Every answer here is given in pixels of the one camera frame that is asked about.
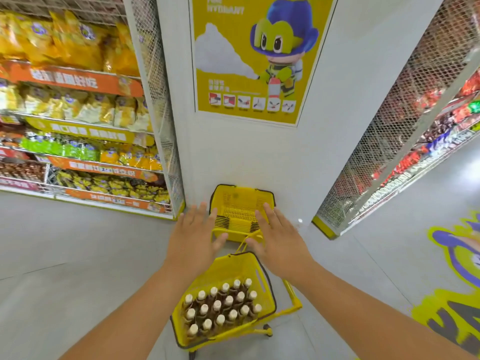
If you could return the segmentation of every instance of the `white wall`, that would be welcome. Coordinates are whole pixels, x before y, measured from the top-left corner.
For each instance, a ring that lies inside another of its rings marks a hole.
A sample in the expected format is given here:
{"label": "white wall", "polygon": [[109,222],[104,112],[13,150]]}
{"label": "white wall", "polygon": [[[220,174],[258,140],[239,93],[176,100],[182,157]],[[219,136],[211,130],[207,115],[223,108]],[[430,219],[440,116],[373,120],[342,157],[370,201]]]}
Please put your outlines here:
{"label": "white wall", "polygon": [[188,0],[157,0],[187,205],[256,187],[308,225],[442,1],[338,0],[291,128],[195,113]]}

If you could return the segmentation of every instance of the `brown bottle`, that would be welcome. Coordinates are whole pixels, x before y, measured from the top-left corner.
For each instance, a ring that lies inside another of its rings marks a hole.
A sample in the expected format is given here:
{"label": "brown bottle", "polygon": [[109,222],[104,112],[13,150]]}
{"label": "brown bottle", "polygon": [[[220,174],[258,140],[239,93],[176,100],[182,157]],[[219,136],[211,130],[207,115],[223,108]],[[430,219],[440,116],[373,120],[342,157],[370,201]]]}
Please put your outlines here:
{"label": "brown bottle", "polygon": [[210,334],[210,331],[212,330],[212,320],[207,318],[203,323],[201,324],[200,328],[200,334],[202,336],[207,337]]}
{"label": "brown bottle", "polygon": [[195,319],[195,322],[198,324],[202,324],[207,319],[207,314],[208,314],[208,305],[202,304],[199,312],[197,313],[197,318]]}
{"label": "brown bottle", "polygon": [[238,313],[238,321],[237,321],[239,326],[243,325],[243,322],[245,321],[245,318],[247,317],[249,312],[250,312],[250,308],[246,304],[244,304],[240,308],[240,312]]}
{"label": "brown bottle", "polygon": [[227,298],[227,296],[229,295],[229,289],[230,289],[230,284],[223,283],[222,289],[217,294],[217,298],[220,301],[224,302],[225,298]]}
{"label": "brown bottle", "polygon": [[240,290],[240,280],[235,279],[233,285],[230,287],[228,294],[232,297],[236,296]]}
{"label": "brown bottle", "polygon": [[225,324],[224,326],[225,327],[234,327],[235,326],[235,322],[237,321],[237,316],[238,316],[238,312],[234,309],[232,309],[229,313],[228,313],[228,317],[225,319]]}
{"label": "brown bottle", "polygon": [[250,288],[251,285],[252,285],[252,280],[250,278],[245,279],[243,284],[240,286],[240,291],[247,294],[247,291],[248,291],[248,289]]}
{"label": "brown bottle", "polygon": [[186,325],[190,326],[195,321],[195,308],[189,308],[185,315],[183,316],[183,320]]}
{"label": "brown bottle", "polygon": [[225,316],[228,315],[230,310],[232,309],[232,305],[233,305],[233,297],[227,296],[225,298],[225,302],[223,302],[222,314],[224,314]]}
{"label": "brown bottle", "polygon": [[187,331],[187,338],[190,341],[195,340],[195,338],[197,337],[197,333],[198,333],[198,325],[194,323],[189,327]]}
{"label": "brown bottle", "polygon": [[240,307],[242,307],[244,300],[245,300],[245,293],[238,292],[237,296],[235,297],[235,303],[233,304],[232,308],[238,311]]}
{"label": "brown bottle", "polygon": [[258,314],[262,311],[261,304],[255,304],[254,306],[250,306],[250,311],[248,312],[248,317],[250,321],[255,320],[258,317]]}
{"label": "brown bottle", "polygon": [[222,308],[222,302],[220,302],[217,299],[212,304],[212,307],[210,309],[210,314],[208,315],[208,318],[210,318],[211,320],[215,320],[219,316],[221,308]]}
{"label": "brown bottle", "polygon": [[194,297],[191,294],[187,294],[181,305],[182,309],[184,311],[188,311],[188,309],[192,306],[193,301],[194,301]]}
{"label": "brown bottle", "polygon": [[205,290],[198,292],[197,298],[195,299],[195,307],[200,308],[207,301],[207,295]]}
{"label": "brown bottle", "polygon": [[218,293],[218,289],[216,286],[213,286],[211,289],[210,289],[210,293],[208,294],[208,297],[207,297],[207,304],[208,304],[208,307],[212,307],[213,305],[213,302],[215,302],[217,300],[217,293]]}
{"label": "brown bottle", "polygon": [[215,328],[213,332],[218,335],[220,332],[222,332],[223,329],[223,324],[225,323],[225,316],[222,314],[219,314],[218,317],[215,320]]}
{"label": "brown bottle", "polygon": [[245,300],[245,304],[247,306],[250,306],[256,299],[257,299],[257,292],[255,292],[255,290],[252,290],[248,294],[247,299]]}

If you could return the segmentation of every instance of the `basket wheel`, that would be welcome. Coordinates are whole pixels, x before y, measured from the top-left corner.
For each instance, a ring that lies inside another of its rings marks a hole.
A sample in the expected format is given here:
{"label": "basket wheel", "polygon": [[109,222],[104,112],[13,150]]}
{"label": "basket wheel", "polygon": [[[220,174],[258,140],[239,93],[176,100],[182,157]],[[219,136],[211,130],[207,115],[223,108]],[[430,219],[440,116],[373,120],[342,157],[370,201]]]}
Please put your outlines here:
{"label": "basket wheel", "polygon": [[269,338],[271,338],[273,336],[273,333],[272,333],[272,327],[270,327],[270,325],[268,323],[264,324],[263,325],[263,329],[268,331],[269,333],[266,333],[265,336],[268,336]]}

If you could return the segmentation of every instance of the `floor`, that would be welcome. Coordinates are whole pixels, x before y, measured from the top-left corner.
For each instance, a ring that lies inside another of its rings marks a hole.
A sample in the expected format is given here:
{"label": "floor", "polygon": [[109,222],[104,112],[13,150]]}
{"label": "floor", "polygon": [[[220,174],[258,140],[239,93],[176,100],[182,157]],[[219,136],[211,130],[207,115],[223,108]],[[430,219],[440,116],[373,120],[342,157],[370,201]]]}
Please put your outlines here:
{"label": "floor", "polygon": [[[425,233],[480,209],[480,139],[335,241],[312,225],[315,259],[347,282],[408,314],[436,288],[469,293]],[[167,221],[0,192],[0,359],[55,359],[161,265]],[[225,253],[234,250],[230,245]],[[273,277],[279,308],[289,297]],[[202,348],[198,359],[355,359],[312,305],[249,335]],[[168,324],[149,359],[186,359]]]}

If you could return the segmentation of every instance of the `yellow shopping basket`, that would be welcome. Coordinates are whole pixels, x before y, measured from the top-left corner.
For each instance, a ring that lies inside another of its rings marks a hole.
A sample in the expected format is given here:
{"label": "yellow shopping basket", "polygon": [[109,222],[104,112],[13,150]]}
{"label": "yellow shopping basket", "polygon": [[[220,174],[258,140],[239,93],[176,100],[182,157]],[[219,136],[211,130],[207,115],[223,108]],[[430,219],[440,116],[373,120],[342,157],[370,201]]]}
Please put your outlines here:
{"label": "yellow shopping basket", "polygon": [[[220,342],[232,337],[243,336],[246,334],[258,333],[269,337],[273,335],[272,329],[266,323],[269,320],[283,315],[289,315],[302,308],[302,303],[295,295],[292,286],[286,280],[283,281],[285,288],[290,296],[292,307],[277,312],[277,302],[273,294],[272,284],[265,268],[261,265],[256,255],[252,252],[240,252],[242,244],[236,254],[229,254],[216,258],[210,268],[201,276],[195,279],[187,291],[183,294],[182,300],[177,304],[170,317],[173,326],[173,332],[177,345],[189,351],[189,360],[194,360],[197,350],[208,344]],[[215,286],[221,288],[223,283],[233,283],[235,279],[240,279],[243,283],[246,278],[252,279],[251,290],[257,292],[256,303],[261,304],[261,312],[258,317],[241,326],[226,330],[220,334],[212,335],[208,338],[199,337],[197,340],[189,342],[187,338],[187,326],[183,322],[182,303],[187,294],[197,294],[200,290],[209,293]]]}
{"label": "yellow shopping basket", "polygon": [[273,209],[275,197],[267,190],[237,187],[227,184],[219,184],[210,199],[210,212],[217,208],[217,217],[213,234],[228,233],[228,240],[243,242],[247,235],[259,240],[255,234],[260,226],[255,218],[255,210],[261,212],[265,220],[267,216],[263,210],[263,204],[267,202]]}

